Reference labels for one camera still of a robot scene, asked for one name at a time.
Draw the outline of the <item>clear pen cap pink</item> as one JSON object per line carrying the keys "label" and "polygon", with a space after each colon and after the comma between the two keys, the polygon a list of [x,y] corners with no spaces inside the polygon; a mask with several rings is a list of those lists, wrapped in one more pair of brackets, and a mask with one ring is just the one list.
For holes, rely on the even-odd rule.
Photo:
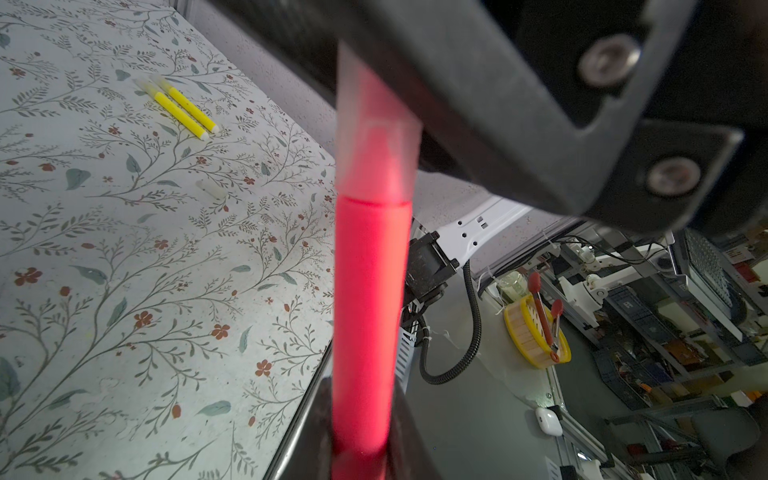
{"label": "clear pen cap pink", "polygon": [[413,200],[423,125],[353,51],[338,51],[335,186],[389,205]]}

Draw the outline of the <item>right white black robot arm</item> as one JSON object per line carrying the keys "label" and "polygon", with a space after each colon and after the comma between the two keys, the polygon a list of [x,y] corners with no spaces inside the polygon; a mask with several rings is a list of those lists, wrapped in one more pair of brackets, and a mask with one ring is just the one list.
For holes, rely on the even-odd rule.
{"label": "right white black robot arm", "polygon": [[458,265],[519,202],[641,235],[767,212],[763,1],[219,1],[327,101],[347,48],[424,125],[419,165],[484,187]]}

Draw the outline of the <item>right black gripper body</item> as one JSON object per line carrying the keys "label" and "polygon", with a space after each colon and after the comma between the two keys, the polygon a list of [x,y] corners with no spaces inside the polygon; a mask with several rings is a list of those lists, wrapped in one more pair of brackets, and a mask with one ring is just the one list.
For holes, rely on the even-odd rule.
{"label": "right black gripper body", "polygon": [[485,9],[566,117],[596,123],[660,68],[583,214],[635,233],[721,237],[767,207],[763,1],[488,1]]}

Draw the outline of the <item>pink highlighter pen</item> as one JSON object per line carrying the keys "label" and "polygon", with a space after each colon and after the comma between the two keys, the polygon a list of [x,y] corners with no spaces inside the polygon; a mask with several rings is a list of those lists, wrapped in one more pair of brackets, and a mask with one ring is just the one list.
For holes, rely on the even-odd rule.
{"label": "pink highlighter pen", "polygon": [[411,204],[338,195],[334,284],[334,479],[382,479]]}

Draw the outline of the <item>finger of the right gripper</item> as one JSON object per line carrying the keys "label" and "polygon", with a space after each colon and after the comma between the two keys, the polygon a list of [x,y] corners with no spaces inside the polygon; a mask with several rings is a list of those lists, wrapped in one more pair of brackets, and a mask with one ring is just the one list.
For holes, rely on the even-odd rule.
{"label": "finger of the right gripper", "polygon": [[326,99],[336,48],[423,122],[425,166],[560,215],[647,195],[629,154],[693,1],[219,1]]}

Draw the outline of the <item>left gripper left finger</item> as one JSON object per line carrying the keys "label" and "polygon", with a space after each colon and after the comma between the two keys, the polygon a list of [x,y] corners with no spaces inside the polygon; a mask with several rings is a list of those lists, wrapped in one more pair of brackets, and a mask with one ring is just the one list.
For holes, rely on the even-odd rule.
{"label": "left gripper left finger", "polygon": [[331,463],[331,378],[325,377],[301,405],[279,478],[330,479]]}

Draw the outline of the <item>yellow highlighter pen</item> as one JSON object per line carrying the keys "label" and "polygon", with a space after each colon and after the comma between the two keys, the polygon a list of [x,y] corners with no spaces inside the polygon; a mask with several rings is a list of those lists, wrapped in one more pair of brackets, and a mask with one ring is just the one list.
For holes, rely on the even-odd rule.
{"label": "yellow highlighter pen", "polygon": [[198,123],[205,127],[211,133],[220,132],[220,127],[199,107],[192,103],[180,90],[173,86],[166,78],[160,75],[153,75],[153,81],[160,86],[170,97],[186,110]]}
{"label": "yellow highlighter pen", "polygon": [[155,84],[142,79],[134,79],[133,82],[198,139],[209,140],[208,132]]}

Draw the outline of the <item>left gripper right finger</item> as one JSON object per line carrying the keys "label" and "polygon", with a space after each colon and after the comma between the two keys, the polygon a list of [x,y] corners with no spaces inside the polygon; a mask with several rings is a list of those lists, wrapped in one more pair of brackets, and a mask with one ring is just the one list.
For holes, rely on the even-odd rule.
{"label": "left gripper right finger", "polygon": [[388,437],[388,478],[439,480],[441,475],[415,424],[404,395],[394,395]]}

